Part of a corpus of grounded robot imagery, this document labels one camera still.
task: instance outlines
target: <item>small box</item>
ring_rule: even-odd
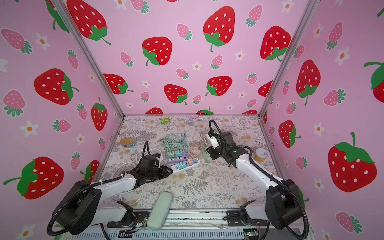
[[[134,138],[122,138],[120,140],[120,145],[122,147],[136,147],[137,142]]]

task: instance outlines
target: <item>power strip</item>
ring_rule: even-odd
[[[185,168],[182,168],[182,169],[179,168],[181,163],[184,163]],[[188,165],[188,161],[183,161],[183,162],[180,162],[180,163],[178,163],[176,165],[172,165],[170,168],[173,170],[173,173],[177,174],[177,173],[180,173],[180,172],[184,172],[185,170],[191,169],[193,167],[197,167],[198,165],[200,165],[200,163],[201,162],[200,162],[200,160],[198,158],[194,158],[192,166]]]

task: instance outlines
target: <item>pink wall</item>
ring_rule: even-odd
[[[287,178],[309,198],[317,239],[376,239],[381,231],[384,16],[377,14],[383,7],[379,1],[321,2],[300,42],[304,52],[299,48],[291,59],[268,108],[270,137]],[[329,51],[330,40],[337,45]],[[381,65],[364,67],[368,62]],[[305,84],[310,89],[303,91]],[[301,136],[294,144],[292,124]]]
[[[99,139],[105,140],[107,148],[118,124],[118,119],[113,116],[114,109],[99,83],[90,81],[91,70],[72,36],[57,22],[54,30],[53,22],[45,1],[6,1],[0,9],[0,95],[6,110],[0,114],[3,139],[0,176],[1,182],[22,177],[1,185],[1,239],[20,239],[23,234],[30,239],[54,239],[46,234],[52,211],[73,184],[84,179],[80,171],[86,173],[91,161],[101,160],[104,151],[99,146]],[[22,47],[23,50],[31,48],[32,53],[23,54]],[[76,54],[72,64],[77,69],[68,60],[70,49]],[[64,78],[64,73],[71,85],[79,89],[79,92],[73,90],[71,101],[68,101],[71,88],[68,88],[69,81]],[[17,91],[8,94],[12,89]],[[99,102],[98,97],[108,112],[101,131],[91,120],[91,109]],[[80,117],[78,104],[84,105],[86,115],[82,110]],[[52,125],[62,119],[70,124],[70,129],[63,124],[56,132]],[[80,144],[79,134],[85,136]],[[80,155],[78,159],[72,157],[76,152]]]
[[[270,86],[269,82],[280,64],[277,53],[270,57],[273,60],[265,58],[275,48],[282,50],[289,44],[289,35],[294,34],[307,4],[307,0],[133,1],[141,3],[138,5],[127,0],[120,1],[121,4],[117,0],[85,2],[68,0],[67,6],[102,72],[114,74],[116,79],[127,82],[128,91],[123,91],[123,94],[118,94],[121,93],[118,85],[111,83],[112,90],[117,93],[116,99],[127,114],[146,113],[152,108],[160,108],[167,114],[197,113],[203,109],[206,110],[203,113],[210,110],[220,114],[259,111],[265,100],[265,96],[258,93],[259,89],[261,92],[265,86]],[[188,31],[191,31],[191,39],[190,35],[187,36]],[[210,36],[215,32],[220,34],[218,40]],[[154,54],[152,61],[143,54],[143,46],[148,58]],[[211,67],[213,59],[219,66],[215,70]],[[257,79],[249,76],[250,73],[255,73]],[[219,89],[211,89],[217,96],[207,90],[211,78],[214,78],[212,86],[218,84]],[[166,94],[164,87],[168,84],[176,86],[167,86],[166,91],[170,93]],[[181,103],[175,103],[178,95],[183,95]]]

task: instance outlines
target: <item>white flower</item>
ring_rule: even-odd
[[[148,88],[148,86],[150,86],[150,84],[148,83],[148,81],[141,81],[141,85],[144,86],[145,88]]]
[[[115,3],[116,3],[116,7],[117,9],[124,9],[124,10],[127,10],[127,8],[125,7],[125,3],[127,2],[127,0],[113,0]]]
[[[192,64],[193,70],[200,71],[201,64],[199,62],[196,62],[195,64]]]
[[[88,77],[89,77],[89,81],[90,81],[91,83],[94,83],[94,82],[95,82],[95,76],[93,75],[93,73],[90,73],[90,74],[88,75]]]
[[[321,184],[321,179],[316,179],[314,178],[314,187],[317,188],[319,190],[319,192],[321,192],[323,189],[325,189],[324,185]]]
[[[240,50],[240,52],[235,53],[235,56],[236,56],[235,60],[240,60],[240,61],[242,61],[242,60],[243,60],[243,57],[245,56],[245,53],[243,53],[243,50]]]
[[[79,133],[79,136],[76,138],[76,140],[79,142],[79,145],[84,143],[84,138],[85,138],[85,136],[81,135],[81,133]]]
[[[323,229],[321,229],[321,238],[324,239],[324,240],[332,240],[329,237],[329,232],[328,231],[324,231]]]
[[[349,47],[347,47],[344,51],[343,50],[339,50],[338,52],[338,56],[335,58],[335,62],[339,62],[339,66],[341,66],[344,62],[344,60],[347,60],[349,59],[349,54],[348,54],[348,51],[349,51]]]
[[[5,59],[0,59],[0,71],[7,72],[7,69],[5,68],[5,65],[8,64],[8,61]]]
[[[32,230],[33,230],[34,227],[35,227],[34,224],[32,224],[30,227],[24,226],[22,233],[17,235],[16,239],[26,240],[27,238],[32,237],[33,236],[33,231]]]
[[[323,26],[321,26],[320,25],[320,23],[319,23],[319,26],[317,26],[317,28],[315,29],[315,30],[313,30],[313,39],[315,39],[315,38],[319,38],[320,37],[320,33],[321,33],[321,31],[323,30]]]
[[[239,98],[244,98],[246,95],[246,93],[244,93],[244,91],[242,91],[241,93],[239,93]]]
[[[317,133],[317,135],[319,135],[319,137],[321,137],[321,132],[324,132],[324,130],[325,130],[323,127],[321,127],[321,122],[317,125],[314,124],[313,127],[314,127],[313,133],[314,134]]]
[[[39,125],[34,124],[32,125],[31,121],[26,122],[26,126],[21,126],[20,129],[25,131],[25,136],[28,137],[29,135],[37,135],[36,129],[39,127]]]
[[[51,45],[47,42],[47,37],[46,36],[40,36],[40,34],[36,33],[36,43],[41,45],[43,47],[44,50],[47,49],[47,47],[49,48]]]
[[[292,0],[284,1],[281,3],[283,5],[283,8],[281,9],[280,13],[286,12],[289,13],[291,7],[295,5],[295,3],[292,2]]]

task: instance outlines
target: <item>red strawberry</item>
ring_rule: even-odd
[[[99,145],[100,145],[100,149],[104,151],[105,150],[105,141],[103,138],[99,139]]]
[[[362,233],[363,226],[360,224],[360,221],[354,216],[349,216],[346,212],[338,212],[335,215],[337,222],[345,228],[348,232],[353,233],[355,231],[357,234]]]
[[[133,67],[133,61],[132,61],[131,56],[129,56],[125,52],[121,52],[120,53],[120,59],[121,59],[122,62],[125,63],[126,66]]]
[[[256,98],[250,100],[250,101],[248,102],[248,104],[247,104],[247,108],[251,108],[251,107],[253,107],[254,105],[256,105],[256,102],[257,102],[257,99],[256,99]]]
[[[87,168],[85,169],[85,173],[80,171],[81,174],[84,176],[84,181],[86,182],[92,182],[93,177],[95,176],[96,170],[99,167],[100,162],[97,160],[93,160],[90,164],[88,164]]]
[[[176,26],[177,33],[179,37],[184,38],[184,40],[189,41],[192,39],[192,32],[189,30],[187,25],[179,23]]]
[[[141,100],[147,102],[149,100],[149,94],[147,92],[143,92],[141,95]]]
[[[5,107],[3,108],[7,115],[11,117],[18,117],[24,113],[22,108],[25,108],[25,100],[22,94],[17,90],[10,90],[3,97],[3,103]]]
[[[107,23],[96,9],[82,0],[67,0],[67,8],[81,35],[95,41],[107,36]]]
[[[65,119],[56,120],[53,122],[52,128],[56,132],[66,132],[71,129],[71,124]]]
[[[301,66],[296,83],[296,92],[301,98],[306,98],[304,106],[307,106],[308,96],[314,94],[320,84],[320,71],[312,60],[306,60]]]
[[[193,104],[198,105],[201,102],[201,95],[196,95],[193,98]]]
[[[179,78],[182,78],[182,79],[188,79],[189,78],[188,73],[184,69],[178,68],[178,69],[176,69],[176,73],[179,76]]]
[[[185,104],[187,105],[187,102],[185,100],[188,97],[188,92],[185,88],[172,84],[167,84],[164,86],[164,93],[166,94],[168,100],[172,103],[185,102]]]
[[[211,68],[213,70],[216,70],[219,68],[219,66],[223,63],[223,56],[222,55],[217,55],[216,57],[214,57],[212,59],[212,64],[211,64]]]
[[[344,192],[356,191],[370,184],[377,174],[371,157],[364,149],[355,147],[355,133],[351,132],[353,146],[347,142],[329,150],[328,164],[333,183]]]
[[[124,78],[120,77],[119,75],[106,73],[104,73],[103,75],[114,94],[124,94],[127,91],[133,92],[133,90],[128,90],[127,82],[124,80]]]
[[[213,112],[211,112],[210,110],[211,110],[211,107],[209,107],[208,110],[206,110],[206,109],[200,110],[196,114],[213,114]]]
[[[242,114],[257,114],[257,111],[251,109],[251,110],[248,110],[248,111],[246,111],[245,113],[242,113]]]
[[[293,53],[294,58],[299,58],[304,53],[304,46],[300,45],[298,48],[296,48],[295,52]]]
[[[203,32],[205,40],[213,45],[220,47],[228,43],[235,31],[235,11],[229,6],[224,6],[217,10],[204,23]]]
[[[9,179],[3,185],[20,179],[17,191],[26,199],[37,199],[56,188],[63,180],[64,171],[52,159],[38,157],[22,170],[22,176]]]
[[[254,7],[249,11],[247,22],[246,22],[248,27],[253,27],[256,24],[256,22],[262,16],[262,11],[263,11],[263,6],[261,4],[257,5],[256,7]]]
[[[20,50],[22,53],[28,55],[33,53],[32,46],[28,41],[24,41],[24,38],[20,33],[7,28],[1,28],[1,35],[12,48]]]
[[[164,36],[147,38],[144,40],[142,48],[144,56],[148,58],[146,66],[148,66],[148,61],[155,65],[165,65],[172,53],[172,42]]]
[[[73,97],[71,80],[62,70],[53,68],[35,79],[36,92],[45,99],[59,105],[68,104]]]
[[[287,120],[279,126],[279,136],[287,148],[292,147],[295,144],[296,138],[296,127],[291,120]]]
[[[228,76],[214,77],[207,82],[207,94],[211,93],[213,96],[221,96],[226,93],[229,87],[232,85],[232,78]]]
[[[101,131],[107,122],[108,112],[105,106],[101,104],[100,98],[99,102],[95,103],[91,109],[91,117],[96,129]]]
[[[307,168],[308,166],[308,161],[305,157],[298,157],[295,162],[296,166],[298,166],[300,169]]]
[[[373,89],[373,95],[377,100],[384,103],[384,63],[368,62],[364,64],[364,67],[369,65],[380,65],[376,71],[373,72],[371,77],[371,84]]]
[[[263,96],[263,97],[266,97],[266,95],[268,94],[269,92],[269,89],[271,88],[271,85],[272,85],[272,81],[262,85],[260,88],[259,88],[259,95]]]
[[[145,114],[163,114],[160,108],[151,108]]]
[[[291,35],[279,26],[273,26],[264,34],[262,47],[260,49],[260,56],[262,59],[273,60],[283,55],[289,43],[291,42]]]
[[[72,159],[71,159],[71,168],[73,171],[75,171],[80,165],[80,153],[78,152],[75,152],[73,155],[72,155]]]
[[[294,111],[296,111],[296,103],[290,103],[286,109],[286,113],[291,115]]]
[[[288,80],[285,80],[284,82],[284,87],[283,87],[283,95],[287,95],[288,93],[288,90],[289,90],[289,81]]]
[[[337,91],[333,89],[325,96],[324,104],[333,107],[337,103],[342,103],[345,100],[346,95],[347,94],[341,88]]]
[[[82,120],[87,119],[87,109],[84,108],[84,105],[79,103],[79,105],[77,105],[77,111],[79,111],[79,117]]]
[[[342,34],[343,34],[343,22],[338,22],[333,27],[332,31],[328,36],[329,42],[327,43],[327,49],[329,51],[331,51],[336,47],[337,41],[341,38]]]
[[[147,2],[144,0],[131,0],[132,6],[137,10],[140,11],[142,14],[147,14],[149,12],[149,6],[147,5]]]
[[[257,81],[257,76],[256,76],[256,73],[250,73],[248,74],[248,80],[247,82],[249,82],[249,84],[253,85],[255,84]]]

